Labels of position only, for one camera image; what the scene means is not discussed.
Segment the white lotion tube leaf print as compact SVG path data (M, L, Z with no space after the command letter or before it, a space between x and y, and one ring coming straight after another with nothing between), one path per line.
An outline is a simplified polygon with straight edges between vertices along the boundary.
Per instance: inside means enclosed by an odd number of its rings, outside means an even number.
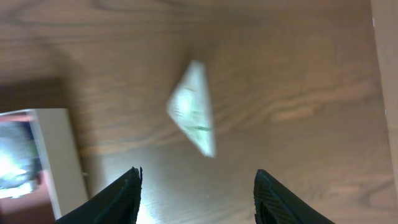
M167 113L205 157L216 157L210 91L203 62L190 61L167 102Z

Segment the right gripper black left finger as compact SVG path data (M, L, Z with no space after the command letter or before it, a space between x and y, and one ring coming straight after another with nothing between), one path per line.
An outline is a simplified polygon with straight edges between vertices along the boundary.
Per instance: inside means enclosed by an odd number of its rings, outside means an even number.
M56 224L136 224L141 203L142 168L132 167Z

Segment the clear foam soap pump bottle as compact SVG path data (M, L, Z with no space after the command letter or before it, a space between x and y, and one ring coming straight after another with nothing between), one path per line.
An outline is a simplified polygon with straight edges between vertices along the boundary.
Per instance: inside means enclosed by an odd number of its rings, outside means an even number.
M35 191L41 170L30 124L1 123L1 198L19 198Z

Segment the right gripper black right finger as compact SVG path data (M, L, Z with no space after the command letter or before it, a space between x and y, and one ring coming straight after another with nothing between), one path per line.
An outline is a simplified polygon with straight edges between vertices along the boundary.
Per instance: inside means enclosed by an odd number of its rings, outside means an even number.
M257 224L333 224L263 169L256 172L253 193Z

